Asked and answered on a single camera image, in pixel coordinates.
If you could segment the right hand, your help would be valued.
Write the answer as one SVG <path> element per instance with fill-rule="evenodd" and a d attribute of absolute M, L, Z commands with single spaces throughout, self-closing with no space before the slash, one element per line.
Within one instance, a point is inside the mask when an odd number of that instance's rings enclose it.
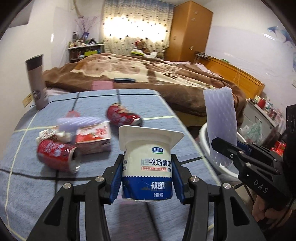
<path fill-rule="evenodd" d="M 268 218 L 274 221 L 273 225 L 276 225 L 276 223 L 284 216 L 281 223 L 278 224 L 278 226 L 282 226 L 290 218 L 292 209 L 284 208 L 281 211 L 276 211 L 273 208 L 267 209 L 265 201 L 260 196 L 257 196 L 251 213 L 256 222 Z"/>

